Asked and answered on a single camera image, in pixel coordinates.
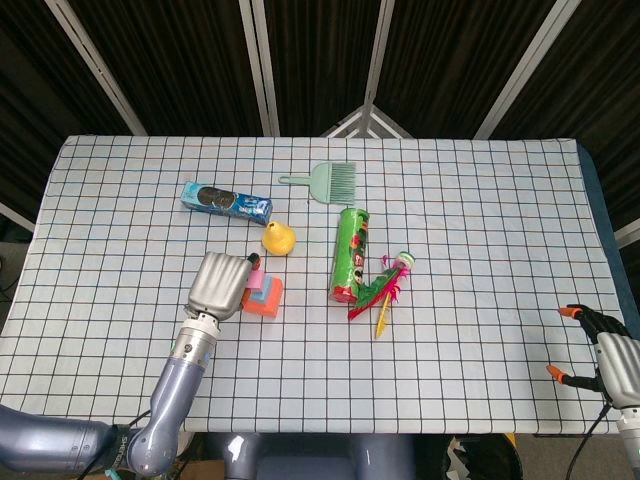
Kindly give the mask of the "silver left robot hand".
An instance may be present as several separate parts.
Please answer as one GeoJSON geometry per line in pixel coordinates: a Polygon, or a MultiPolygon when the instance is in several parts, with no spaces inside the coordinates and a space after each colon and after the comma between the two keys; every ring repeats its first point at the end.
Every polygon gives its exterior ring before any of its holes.
{"type": "Polygon", "coordinates": [[[189,291],[185,310],[192,316],[211,315],[218,322],[229,319],[241,308],[250,274],[260,263],[257,253],[238,257],[207,252],[189,291]]]}

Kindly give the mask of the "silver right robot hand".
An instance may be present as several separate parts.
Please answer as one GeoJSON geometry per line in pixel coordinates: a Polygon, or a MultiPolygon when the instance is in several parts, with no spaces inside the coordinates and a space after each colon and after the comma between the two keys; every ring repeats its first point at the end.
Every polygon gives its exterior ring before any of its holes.
{"type": "Polygon", "coordinates": [[[559,384],[602,393],[617,410],[639,407],[639,341],[612,316],[585,305],[558,309],[563,317],[577,320],[595,349],[594,377],[569,375],[553,365],[546,367],[559,384]]]}

